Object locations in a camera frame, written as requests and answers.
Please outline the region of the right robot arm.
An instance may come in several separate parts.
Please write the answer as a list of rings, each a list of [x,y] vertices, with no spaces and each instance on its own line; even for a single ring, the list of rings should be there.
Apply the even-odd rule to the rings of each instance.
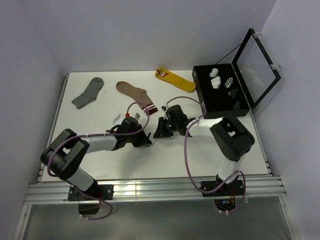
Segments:
[[[210,137],[215,140],[224,159],[217,174],[217,191],[222,195],[229,194],[240,173],[244,156],[255,144],[255,138],[236,117],[219,117],[215,119],[188,118],[180,105],[162,106],[164,117],[158,119],[155,139],[170,138],[174,133],[184,137],[184,161],[187,174],[188,166],[187,141],[192,137]]]

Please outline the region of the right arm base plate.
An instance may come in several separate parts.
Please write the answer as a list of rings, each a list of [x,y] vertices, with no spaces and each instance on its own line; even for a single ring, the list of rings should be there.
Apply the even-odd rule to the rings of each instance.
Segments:
[[[220,184],[219,181],[211,180],[211,181],[202,181],[200,183],[200,189],[205,191],[202,193],[203,197],[231,197],[231,196],[242,196],[245,190],[244,183],[242,180],[235,180],[232,183],[224,184],[218,190],[213,193],[208,193],[212,191]]]

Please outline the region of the white sock black stripes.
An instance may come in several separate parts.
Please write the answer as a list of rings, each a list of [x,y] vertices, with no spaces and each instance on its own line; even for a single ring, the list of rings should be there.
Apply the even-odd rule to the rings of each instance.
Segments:
[[[153,143],[156,139],[154,138],[154,134],[153,133],[149,133],[148,134],[148,139]]]

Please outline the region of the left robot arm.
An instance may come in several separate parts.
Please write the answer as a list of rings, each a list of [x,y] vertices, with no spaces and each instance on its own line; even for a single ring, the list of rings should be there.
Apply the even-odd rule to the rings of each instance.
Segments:
[[[79,194],[91,200],[98,193],[97,181],[81,169],[86,154],[100,151],[116,151],[126,144],[135,148],[152,145],[151,134],[146,134],[138,120],[125,117],[105,133],[77,135],[67,128],[41,154],[40,161],[59,179],[78,187]]]

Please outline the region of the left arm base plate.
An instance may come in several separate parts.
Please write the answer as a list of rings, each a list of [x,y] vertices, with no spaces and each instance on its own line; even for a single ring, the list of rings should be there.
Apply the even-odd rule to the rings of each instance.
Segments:
[[[83,191],[83,193],[85,195],[88,195],[90,197],[100,199],[100,200],[112,200],[113,193],[114,193],[114,185],[98,184],[98,185],[92,186],[87,191]],[[70,202],[76,202],[76,201],[89,201],[92,199],[80,193],[77,187],[71,186],[69,189],[67,200]]]

